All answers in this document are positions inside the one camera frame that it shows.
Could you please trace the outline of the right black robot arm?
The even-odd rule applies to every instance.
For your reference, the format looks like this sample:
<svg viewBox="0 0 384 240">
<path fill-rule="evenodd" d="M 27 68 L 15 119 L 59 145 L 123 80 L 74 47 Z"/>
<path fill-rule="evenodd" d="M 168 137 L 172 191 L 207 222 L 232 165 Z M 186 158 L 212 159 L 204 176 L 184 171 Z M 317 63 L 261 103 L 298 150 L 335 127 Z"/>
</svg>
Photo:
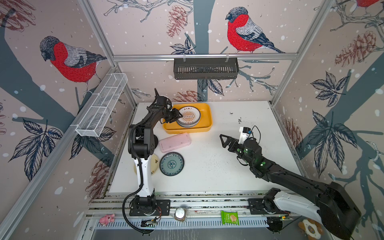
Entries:
<svg viewBox="0 0 384 240">
<path fill-rule="evenodd" d="M 260 179 L 278 184 L 296 195 L 272 188 L 263 200 L 268 213 L 284 211 L 299 214 L 322 223 L 334 236 L 349 240 L 361 212 L 346 190 L 338 183 L 325 184 L 288 171 L 262 156 L 262 148 L 254 138 L 242 135 L 240 140 L 220 135 L 223 148 L 237 154 L 250 171 Z"/>
</svg>

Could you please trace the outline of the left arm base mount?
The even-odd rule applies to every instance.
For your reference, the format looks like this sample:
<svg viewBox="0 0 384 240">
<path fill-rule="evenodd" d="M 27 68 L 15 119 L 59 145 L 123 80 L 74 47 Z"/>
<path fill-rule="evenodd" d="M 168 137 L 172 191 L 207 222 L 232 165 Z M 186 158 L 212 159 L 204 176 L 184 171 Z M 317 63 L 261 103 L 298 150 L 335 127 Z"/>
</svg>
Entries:
<svg viewBox="0 0 384 240">
<path fill-rule="evenodd" d="M 170 200 L 156 200 L 155 202 L 149 201 L 147 203 L 139 202 L 139 200 L 132 200 L 129 216 L 168 216 L 170 214 L 170 207 Z"/>
</svg>

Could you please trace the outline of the teal patterned plate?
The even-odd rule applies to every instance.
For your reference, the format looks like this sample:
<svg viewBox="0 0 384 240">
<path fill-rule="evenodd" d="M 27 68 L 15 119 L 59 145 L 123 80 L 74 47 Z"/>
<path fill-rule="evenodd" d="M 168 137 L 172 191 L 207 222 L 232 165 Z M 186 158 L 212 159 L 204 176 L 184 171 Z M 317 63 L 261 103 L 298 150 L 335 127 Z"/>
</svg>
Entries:
<svg viewBox="0 0 384 240">
<path fill-rule="evenodd" d="M 183 156 L 177 152 L 169 152 L 160 160 L 160 170 L 168 177 L 178 175 L 183 170 L 184 166 L 185 160 Z"/>
</svg>

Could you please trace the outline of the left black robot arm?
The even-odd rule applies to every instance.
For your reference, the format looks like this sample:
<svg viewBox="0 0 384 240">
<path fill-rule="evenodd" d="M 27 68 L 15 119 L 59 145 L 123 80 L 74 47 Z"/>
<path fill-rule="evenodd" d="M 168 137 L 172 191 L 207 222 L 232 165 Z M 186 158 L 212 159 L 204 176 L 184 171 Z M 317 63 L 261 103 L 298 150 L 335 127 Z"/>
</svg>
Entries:
<svg viewBox="0 0 384 240">
<path fill-rule="evenodd" d="M 156 211 L 155 187 L 152 183 L 150 166 L 158 143 L 154 127 L 162 119 L 165 123 L 173 123 L 181 117 L 182 114 L 175 108 L 167 110 L 163 107 L 159 109 L 148 107 L 147 115 L 139 123 L 130 126 L 128 150 L 134 159 L 138 178 L 138 190 L 134 192 L 132 203 L 133 211 L 144 215 L 151 215 Z"/>
</svg>

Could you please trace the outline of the small green rim plate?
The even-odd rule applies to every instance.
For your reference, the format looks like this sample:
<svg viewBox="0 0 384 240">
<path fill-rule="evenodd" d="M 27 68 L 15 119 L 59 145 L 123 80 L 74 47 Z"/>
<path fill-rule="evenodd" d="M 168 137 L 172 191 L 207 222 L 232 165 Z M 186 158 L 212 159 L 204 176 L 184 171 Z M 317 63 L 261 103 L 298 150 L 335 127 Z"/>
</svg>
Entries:
<svg viewBox="0 0 384 240">
<path fill-rule="evenodd" d="M 185 123 L 182 123 L 181 121 L 177 120 L 177 124 L 182 127 L 182 128 L 193 128 L 194 126 L 196 126 L 199 122 L 195 122 L 195 123 L 188 123 L 188 124 L 185 124 Z"/>
</svg>

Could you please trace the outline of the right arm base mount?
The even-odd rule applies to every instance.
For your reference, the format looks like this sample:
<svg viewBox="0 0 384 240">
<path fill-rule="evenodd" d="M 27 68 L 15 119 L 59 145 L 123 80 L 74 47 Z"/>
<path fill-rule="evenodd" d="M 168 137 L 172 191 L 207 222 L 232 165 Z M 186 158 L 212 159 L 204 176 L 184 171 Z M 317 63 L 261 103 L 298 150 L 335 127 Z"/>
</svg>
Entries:
<svg viewBox="0 0 384 240">
<path fill-rule="evenodd" d="M 261 198 L 248 199 L 247 209 L 250 210 L 251 215 L 289 215 L 290 212 L 280 210 L 277 205 L 271 200 Z"/>
</svg>

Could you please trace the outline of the black round plate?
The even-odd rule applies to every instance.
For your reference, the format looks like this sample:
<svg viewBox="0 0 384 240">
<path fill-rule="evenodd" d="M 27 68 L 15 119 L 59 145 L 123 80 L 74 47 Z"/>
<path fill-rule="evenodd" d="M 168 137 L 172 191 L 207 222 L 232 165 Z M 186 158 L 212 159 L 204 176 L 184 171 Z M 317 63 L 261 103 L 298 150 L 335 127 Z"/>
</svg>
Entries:
<svg viewBox="0 0 384 240">
<path fill-rule="evenodd" d="M 159 144 L 159 139 L 158 139 L 158 137 L 156 135 L 154 135 L 153 143 L 154 143 L 154 149 L 155 149 L 158 146 L 158 144 Z"/>
</svg>

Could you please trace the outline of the large orange sunburst plate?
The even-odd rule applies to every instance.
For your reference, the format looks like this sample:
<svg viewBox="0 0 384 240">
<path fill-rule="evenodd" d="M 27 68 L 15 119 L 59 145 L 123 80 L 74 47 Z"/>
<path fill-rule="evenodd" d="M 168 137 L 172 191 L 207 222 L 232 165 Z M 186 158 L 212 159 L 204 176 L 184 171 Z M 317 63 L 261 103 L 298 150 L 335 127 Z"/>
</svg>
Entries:
<svg viewBox="0 0 384 240">
<path fill-rule="evenodd" d="M 186 106 L 179 109 L 180 113 L 183 115 L 182 118 L 178 119 L 182 123 L 195 123 L 199 122 L 201 119 L 201 112 L 199 109 L 193 106 Z"/>
</svg>

